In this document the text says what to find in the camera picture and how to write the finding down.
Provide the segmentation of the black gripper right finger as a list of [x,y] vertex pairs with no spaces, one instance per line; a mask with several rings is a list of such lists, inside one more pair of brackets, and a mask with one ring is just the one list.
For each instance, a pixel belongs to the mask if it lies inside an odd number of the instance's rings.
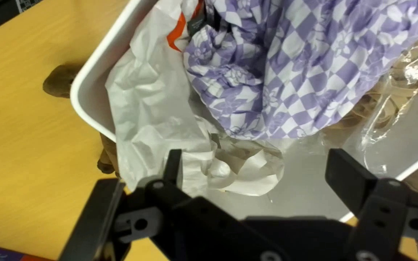
[[344,149],[328,152],[326,179],[356,217],[362,218],[372,213],[369,197],[378,184],[378,176],[349,152]]

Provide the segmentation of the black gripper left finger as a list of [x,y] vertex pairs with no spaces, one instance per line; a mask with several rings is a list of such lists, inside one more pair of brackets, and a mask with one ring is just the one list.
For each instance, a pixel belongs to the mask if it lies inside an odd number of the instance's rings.
[[163,181],[166,187],[180,188],[183,184],[183,150],[172,149],[167,156],[166,168],[163,172]]

